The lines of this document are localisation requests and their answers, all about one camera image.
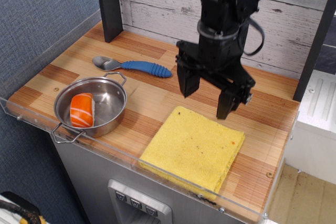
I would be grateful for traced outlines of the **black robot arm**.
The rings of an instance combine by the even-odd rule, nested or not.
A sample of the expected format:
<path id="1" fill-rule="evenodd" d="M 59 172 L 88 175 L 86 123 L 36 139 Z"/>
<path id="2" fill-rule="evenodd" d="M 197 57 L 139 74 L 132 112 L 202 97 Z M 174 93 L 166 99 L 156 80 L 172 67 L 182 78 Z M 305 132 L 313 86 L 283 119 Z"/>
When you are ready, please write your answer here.
<path id="1" fill-rule="evenodd" d="M 260 0 L 201 0 L 197 23 L 199 42 L 178 41 L 176 56 L 180 91 L 188 97 L 199 88 L 201 79 L 221 90 L 217 118 L 226 119 L 241 103 L 248 103 L 254 79 L 241 64 L 248 27 L 261 27 L 251 19 Z"/>

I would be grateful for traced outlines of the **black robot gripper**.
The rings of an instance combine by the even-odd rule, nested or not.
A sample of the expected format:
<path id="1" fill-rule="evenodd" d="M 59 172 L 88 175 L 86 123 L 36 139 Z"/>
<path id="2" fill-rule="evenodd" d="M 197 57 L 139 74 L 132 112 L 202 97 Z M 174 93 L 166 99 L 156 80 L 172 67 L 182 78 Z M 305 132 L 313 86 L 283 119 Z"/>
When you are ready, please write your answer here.
<path id="1" fill-rule="evenodd" d="M 187 98 L 196 92 L 201 79 L 219 88 L 218 119 L 225 120 L 241 103 L 247 104 L 252 98 L 251 88 L 255 81 L 240 61 L 245 53 L 247 32 L 248 26 L 241 26 L 229 35 L 201 28 L 197 44 L 182 40 L 176 44 L 179 49 L 176 63 L 181 93 Z"/>

